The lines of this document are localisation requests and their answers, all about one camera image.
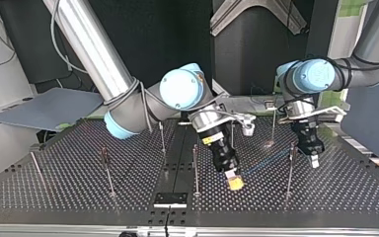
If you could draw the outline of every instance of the gray fabric sheet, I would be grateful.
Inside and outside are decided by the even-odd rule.
[[[60,131],[94,111],[103,102],[100,94],[53,88],[15,108],[0,113],[0,122]]]

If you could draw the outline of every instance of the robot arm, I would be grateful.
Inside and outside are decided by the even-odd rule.
[[[195,63],[168,72],[144,89],[131,77],[87,0],[43,0],[86,71],[109,105],[105,122],[110,133],[126,139],[178,111],[189,111],[193,127],[213,153],[217,171],[225,172],[232,190],[241,189],[239,160],[229,142],[228,117],[214,102],[204,74]],[[141,92],[135,89],[141,85]],[[252,135],[251,118],[236,118]]]
[[[316,134],[318,115],[312,95],[354,87],[379,85],[379,3],[366,24],[352,57],[331,60],[311,58],[277,68],[277,79],[285,101],[285,111],[298,135],[298,147],[314,168],[325,151]]]

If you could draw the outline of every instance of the hole pattern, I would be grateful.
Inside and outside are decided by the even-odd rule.
[[[201,212],[379,212],[379,181],[359,160],[339,146],[329,128],[319,128],[326,151],[320,167],[313,169],[304,155],[293,166],[290,197],[286,200],[289,176],[288,149],[296,135],[289,125],[277,125],[275,143],[270,140],[272,118],[256,120],[253,137],[245,137],[236,126],[235,148],[239,155],[245,186],[228,189],[224,174],[215,172],[212,155],[198,143],[200,197],[192,197],[191,209]]]
[[[177,123],[164,122],[165,145]],[[41,153],[43,179],[33,161],[0,184],[0,208],[56,210],[147,210],[165,163],[161,131],[154,125],[126,140],[112,137],[101,120],[87,120]],[[116,197],[110,197],[101,148],[108,147]]]

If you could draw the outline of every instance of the metal pin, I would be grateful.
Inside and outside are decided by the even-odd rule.
[[[159,121],[159,129],[161,130],[161,138],[162,138],[162,152],[166,153],[166,149],[165,149],[165,137],[164,137],[164,133],[163,133],[163,125],[162,125],[162,122]]]
[[[290,160],[290,173],[288,175],[288,184],[287,184],[287,192],[285,196],[285,203],[288,204],[288,199],[291,196],[291,179],[292,179],[292,173],[293,173],[293,163],[294,160],[297,157],[297,148],[294,142],[291,142],[290,145],[290,154],[289,154],[289,160]]]
[[[30,152],[30,155],[32,156],[33,158],[33,161],[34,161],[34,164],[36,166],[36,169],[38,171],[38,174],[39,174],[39,177],[41,178],[41,181],[42,181],[42,184],[44,185],[45,187],[45,181],[44,181],[44,176],[42,175],[42,171],[41,171],[41,168],[39,167],[38,165],[38,161],[37,161],[37,158],[36,158],[36,155],[34,154],[34,152]]]
[[[38,165],[38,162],[37,162],[37,158],[36,158],[36,155],[34,154],[34,152],[30,152],[30,155],[32,156],[33,158],[33,161],[34,161],[34,164],[36,166],[36,169],[37,171],[41,174],[41,169],[39,168],[39,165]]]
[[[102,160],[102,163],[103,163],[103,167],[104,167],[104,169],[107,172],[107,177],[108,177],[109,183],[110,183],[110,189],[111,189],[110,197],[113,198],[113,197],[116,196],[116,193],[115,193],[115,190],[114,190],[113,179],[112,179],[112,176],[111,176],[111,173],[110,173],[109,151],[108,151],[107,146],[105,146],[105,145],[103,146],[103,148],[101,150],[101,160]]]
[[[270,134],[270,140],[265,144],[265,147],[272,147],[273,144],[275,143],[274,135],[275,135],[275,121],[276,121],[276,96],[275,96],[275,92],[273,92],[272,94],[273,94],[273,106],[274,106],[273,116],[272,116],[272,131]]]
[[[231,128],[231,130],[232,130],[232,132],[231,132],[231,138],[232,138],[232,143],[231,143],[231,145],[232,145],[232,148],[235,148],[235,144],[234,144],[234,135],[233,135],[233,130],[234,130],[234,128],[235,128],[235,124],[233,124],[233,122],[231,123],[231,126],[232,126],[232,128]]]
[[[195,196],[199,197],[201,193],[199,192],[199,186],[198,186],[198,166],[196,164],[196,144],[193,146],[192,149],[192,164],[193,168],[195,169]]]

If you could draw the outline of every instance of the perforated breadboard table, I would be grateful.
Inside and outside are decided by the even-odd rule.
[[[319,128],[326,152],[312,169],[300,155],[287,199],[288,148],[296,136],[271,118],[258,118],[254,137],[234,129],[245,187],[227,188],[211,153],[194,130],[167,120],[166,156],[157,126],[127,140],[109,135],[101,120],[85,120],[0,174],[0,224],[168,226],[194,228],[375,228],[379,229],[379,168],[337,137]],[[195,191],[192,147],[198,145],[200,197]],[[116,197],[100,163],[103,145],[112,157]],[[158,193],[187,193],[187,208],[159,209]]]

